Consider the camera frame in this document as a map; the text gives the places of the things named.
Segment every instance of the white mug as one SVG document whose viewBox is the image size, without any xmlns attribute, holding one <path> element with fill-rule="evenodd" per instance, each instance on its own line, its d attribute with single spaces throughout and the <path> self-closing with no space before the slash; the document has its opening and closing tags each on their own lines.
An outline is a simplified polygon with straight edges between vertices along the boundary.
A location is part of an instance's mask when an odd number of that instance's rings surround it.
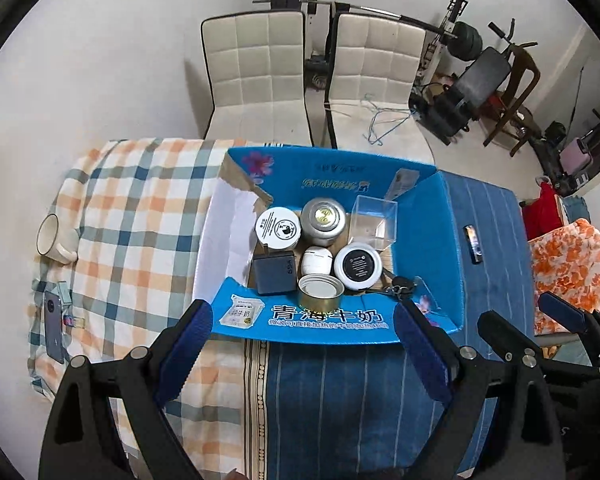
<svg viewBox="0 0 600 480">
<path fill-rule="evenodd" d="M 58 216 L 46 216 L 38 230 L 36 244 L 42 256 L 61 264 L 70 264 L 78 259 L 78 231 L 63 226 Z"/>
</svg>

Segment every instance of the silver metal canister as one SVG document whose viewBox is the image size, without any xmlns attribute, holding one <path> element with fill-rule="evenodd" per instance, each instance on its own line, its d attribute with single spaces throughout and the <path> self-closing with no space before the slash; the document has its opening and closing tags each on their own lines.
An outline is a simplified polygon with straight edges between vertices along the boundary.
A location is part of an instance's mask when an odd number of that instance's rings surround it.
<svg viewBox="0 0 600 480">
<path fill-rule="evenodd" d="M 344 208 L 333 198 L 309 200 L 300 213 L 302 235 L 311 245 L 330 246 L 344 231 L 346 224 Z"/>
</svg>

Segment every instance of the blue wire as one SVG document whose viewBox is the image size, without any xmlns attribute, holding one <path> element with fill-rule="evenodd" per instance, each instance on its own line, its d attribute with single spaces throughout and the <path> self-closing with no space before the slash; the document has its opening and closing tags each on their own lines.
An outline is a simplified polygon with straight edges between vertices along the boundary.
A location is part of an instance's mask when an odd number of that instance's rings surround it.
<svg viewBox="0 0 600 480">
<path fill-rule="evenodd" d="M 399 128 L 404 123 L 404 121 L 406 121 L 409 117 L 411 117 L 411 111 L 409 109 L 403 110 L 400 108 L 381 108 L 381 107 L 379 107 L 371 99 L 368 98 L 368 94 L 365 94 L 364 100 L 368 101 L 369 104 L 371 104 L 372 107 L 376 109 L 376 113 L 371 118 L 371 122 L 369 123 L 369 130 L 367 132 L 367 135 L 366 136 L 364 134 L 362 135 L 366 139 L 366 141 L 369 144 L 371 144 L 372 146 L 375 144 L 377 144 L 378 146 L 383 146 L 384 143 L 382 142 L 382 139 L 384 139 L 387 135 L 389 135 L 396 128 Z M 398 124 L 392 126 L 388 131 L 386 131 L 384 134 L 382 134 L 381 136 L 378 137 L 378 134 L 376 134 L 374 131 L 374 125 L 376 123 L 376 118 L 382 112 L 403 112 L 403 113 L 406 113 L 406 115 Z"/>
</svg>

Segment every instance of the phone case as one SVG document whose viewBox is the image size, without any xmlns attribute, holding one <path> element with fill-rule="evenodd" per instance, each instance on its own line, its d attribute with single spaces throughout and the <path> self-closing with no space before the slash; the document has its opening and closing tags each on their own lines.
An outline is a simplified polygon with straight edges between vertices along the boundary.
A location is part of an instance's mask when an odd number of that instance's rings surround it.
<svg viewBox="0 0 600 480">
<path fill-rule="evenodd" d="M 44 299 L 46 354 L 60 364 L 64 364 L 62 304 L 60 298 L 51 292 L 45 292 Z"/>
</svg>

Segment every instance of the plaid bedsheet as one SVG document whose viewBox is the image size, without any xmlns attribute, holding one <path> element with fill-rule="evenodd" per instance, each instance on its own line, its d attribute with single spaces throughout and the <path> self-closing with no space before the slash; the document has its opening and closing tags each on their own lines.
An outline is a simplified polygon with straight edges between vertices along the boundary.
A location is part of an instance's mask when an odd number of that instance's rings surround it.
<svg viewBox="0 0 600 480">
<path fill-rule="evenodd" d="M 126 140 L 77 161 L 49 211 L 78 229 L 78 261 L 62 266 L 38 257 L 32 284 L 28 366 L 37 391 L 53 399 L 66 367 L 46 354 L 41 319 L 43 293 L 59 280 L 68 283 L 73 300 L 64 314 L 85 322 L 84 328 L 64 327 L 66 360 L 78 354 L 92 362 L 120 359 L 177 322 L 191 302 L 219 165 L 238 144 L 243 142 Z M 180 397 L 166 406 L 176 436 L 206 480 L 246 467 L 250 478 L 264 476 L 257 421 L 264 415 L 256 389 L 264 381 L 261 374 L 258 382 L 258 361 L 266 352 L 260 342 L 214 336 Z M 137 456 L 124 406 L 113 402 L 125 449 Z"/>
</svg>

